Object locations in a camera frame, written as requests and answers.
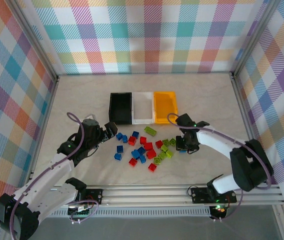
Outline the long green lego brick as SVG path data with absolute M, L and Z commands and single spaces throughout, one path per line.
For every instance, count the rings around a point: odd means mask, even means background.
M 153 128 L 151 128 L 151 127 L 149 127 L 149 126 L 147 126 L 145 129 L 144 129 L 144 131 L 147 133 L 147 134 L 149 134 L 149 135 L 151 135 L 151 136 L 156 136 L 156 134 L 157 134 L 157 131 L 156 130 L 154 130 Z

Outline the black plastic container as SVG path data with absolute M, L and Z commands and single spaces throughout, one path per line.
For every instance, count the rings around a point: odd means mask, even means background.
M 116 125 L 132 124 L 132 93 L 110 93 L 109 121 Z

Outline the orange plastic container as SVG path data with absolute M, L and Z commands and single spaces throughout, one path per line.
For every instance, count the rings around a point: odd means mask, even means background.
M 154 92 L 154 111 L 156 124 L 169 124 L 167 116 L 174 122 L 177 118 L 178 107 L 176 94 L 173 91 L 155 91 Z

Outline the white plastic container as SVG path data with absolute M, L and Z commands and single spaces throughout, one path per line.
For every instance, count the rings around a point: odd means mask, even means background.
M 132 92 L 132 124 L 154 124 L 154 92 Z

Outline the aluminium side rail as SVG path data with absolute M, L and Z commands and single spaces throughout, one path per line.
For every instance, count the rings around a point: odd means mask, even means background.
M 232 173 L 237 185 L 244 191 L 252 189 L 267 190 L 272 185 L 273 168 L 266 156 L 261 143 L 254 139 L 253 128 L 241 96 L 239 83 L 233 73 L 229 74 L 231 85 L 240 108 L 247 135 L 252 140 L 246 140 L 239 148 L 231 152 Z
M 39 158 L 41 146 L 42 146 L 43 139 L 44 139 L 44 136 L 45 136 L 45 131 L 46 131 L 47 124 L 48 124 L 48 121 L 49 121 L 49 117 L 50 117 L 50 114 L 51 114 L 51 110 L 52 110 L 52 106 L 53 106 L 54 99 L 55 99 L 55 96 L 56 96 L 57 88 L 58 88 L 58 85 L 59 85 L 59 80 L 60 80 L 60 77 L 57 76 L 57 78 L 56 78 L 56 80 L 54 81 L 54 84 L 53 84 L 51 97 L 48 101 L 47 110 L 46 110 L 46 113 L 44 115 L 42 128 L 39 132 L 38 140 L 36 141 L 36 148 L 35 148 L 35 151 L 34 151 L 32 158 L 31 158 L 28 171 L 26 173 L 26 178 L 25 178 L 25 181 L 24 181 L 25 184 L 28 183 L 28 181 L 32 178 L 32 176 L 34 175 L 34 172 L 35 172 L 35 168 L 36 168 L 36 164 L 37 164 L 37 161 L 38 161 L 38 158 Z

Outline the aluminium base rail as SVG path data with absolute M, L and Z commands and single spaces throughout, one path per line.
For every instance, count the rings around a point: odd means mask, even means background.
M 38 187 L 26 190 L 25 187 L 13 194 L 13 199 L 27 203 L 33 211 L 58 209 L 62 206 L 80 203 L 94 203 L 99 207 L 181 207 L 181 206 L 216 206 L 216 205 L 282 205 L 284 198 L 277 185 L 267 190 L 253 189 L 250 192 L 235 190 L 236 203 L 192 203 L 191 188 L 184 184 L 178 185 L 94 185 L 88 189 L 102 189 L 102 203 L 85 199 L 85 193 L 75 189 L 69 183 L 62 186 Z

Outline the aluminium corner post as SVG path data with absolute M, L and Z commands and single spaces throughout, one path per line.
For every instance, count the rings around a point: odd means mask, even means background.
M 242 52 L 234 71 L 231 72 L 232 78 L 234 80 L 238 79 L 240 72 L 243 70 L 249 56 L 254 50 L 256 44 L 258 43 L 261 35 L 263 34 L 268 22 L 270 21 L 280 2 L 281 0 L 269 0 L 269 2 L 267 3 L 265 10 L 261 14 L 260 20 L 257 22 L 256 27 L 248 40 L 246 48 Z
M 5 3 L 8 5 L 10 10 L 12 11 L 13 15 L 16 17 L 18 23 L 20 24 L 25 36 L 28 38 L 31 46 L 34 48 L 35 52 L 39 56 L 40 60 L 42 61 L 44 67 L 49 72 L 51 78 L 58 82 L 59 76 L 55 71 L 49 57 L 47 56 L 44 48 L 42 47 L 39 39 L 37 38 L 32 25 L 28 21 L 27 17 L 25 16 L 21 6 L 19 5 L 17 0 L 4 0 Z

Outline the aluminium frame leg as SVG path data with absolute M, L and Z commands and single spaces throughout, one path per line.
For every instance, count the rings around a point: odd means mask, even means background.
M 275 215 L 276 223 L 280 231 L 282 240 L 284 240 L 284 211 L 282 205 L 273 205 L 273 212 Z

